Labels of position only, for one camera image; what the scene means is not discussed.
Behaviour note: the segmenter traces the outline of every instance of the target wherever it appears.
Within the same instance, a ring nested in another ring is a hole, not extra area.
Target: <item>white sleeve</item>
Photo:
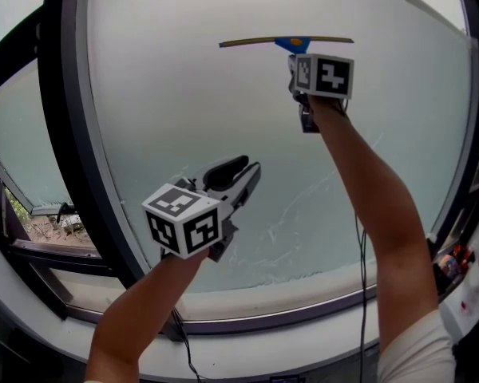
[[[378,381],[452,383],[455,368],[450,336],[435,310],[386,347],[378,363]]]

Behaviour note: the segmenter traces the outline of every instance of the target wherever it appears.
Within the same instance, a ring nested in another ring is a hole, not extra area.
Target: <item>black frame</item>
[[[464,0],[464,3],[470,34],[478,42],[479,64],[479,0]],[[38,58],[42,104],[53,151],[78,214],[103,258],[46,253],[32,243],[28,247],[26,233],[8,201],[7,234],[10,237],[5,237],[1,227],[1,181],[0,250],[27,285],[58,316],[74,316],[97,322],[100,313],[65,304],[64,299],[61,299],[61,296],[68,296],[64,287],[60,285],[60,290],[53,290],[45,282],[49,274],[43,274],[42,270],[52,267],[84,274],[117,276],[126,288],[144,275],[114,215],[105,186],[101,182],[98,162],[86,128],[84,100],[77,72],[76,13],[77,0],[45,0],[42,8],[35,10],[7,34],[0,41],[0,86],[23,66]],[[437,239],[430,246],[432,256],[436,255],[451,232],[460,211],[472,200],[475,206],[461,233],[464,242],[479,220],[479,190],[472,187],[479,162],[479,97],[477,109],[471,112],[470,118],[469,123],[473,126],[472,144],[461,154],[465,163],[464,171],[461,177],[455,177],[457,190],[448,195],[448,198],[452,198],[450,208],[441,212],[443,220],[436,233]],[[72,160],[72,164],[69,166],[65,163],[66,160]],[[375,297],[375,289],[375,286],[368,288],[368,298]],[[188,334],[252,332],[309,321],[361,302],[362,293],[356,291],[331,302],[321,302],[297,310],[225,321],[190,321],[185,322],[184,326]],[[178,340],[171,327],[165,328],[164,333],[171,339]]]

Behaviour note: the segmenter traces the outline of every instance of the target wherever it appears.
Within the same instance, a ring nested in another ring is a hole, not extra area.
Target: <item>white cube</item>
[[[295,89],[319,97],[351,99],[354,61],[321,54],[297,54]]]
[[[219,200],[164,184],[142,207],[153,241],[182,259],[222,239]]]

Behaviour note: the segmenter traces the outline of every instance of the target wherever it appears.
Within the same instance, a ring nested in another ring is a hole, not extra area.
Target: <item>wire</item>
[[[197,372],[197,369],[192,364],[192,352],[190,350],[190,342],[188,341],[188,335],[186,334],[186,331],[184,330],[183,318],[181,317],[180,313],[176,309],[172,311],[172,318],[174,319],[174,323],[176,324],[179,335],[181,339],[183,340],[184,345],[186,346],[186,353],[188,354],[188,367],[196,375],[197,383],[202,383],[201,378],[205,379],[206,377],[200,376],[199,373]]]
[[[366,334],[366,313],[367,313],[367,270],[366,270],[366,244],[367,233],[366,230],[362,230],[362,237],[358,230],[358,217],[354,216],[354,226],[357,231],[358,245],[360,246],[360,278],[362,280],[362,328],[360,330],[360,383],[363,378],[363,366],[364,366],[364,339]]]

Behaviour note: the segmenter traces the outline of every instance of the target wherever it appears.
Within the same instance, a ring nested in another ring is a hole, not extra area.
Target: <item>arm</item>
[[[208,250],[190,259],[172,255],[124,292],[96,327],[85,372],[87,381],[138,382],[138,359],[158,335]]]
[[[401,332],[437,309],[430,254],[405,184],[331,109],[309,96],[314,121],[337,166],[378,263],[378,318],[383,351]]]

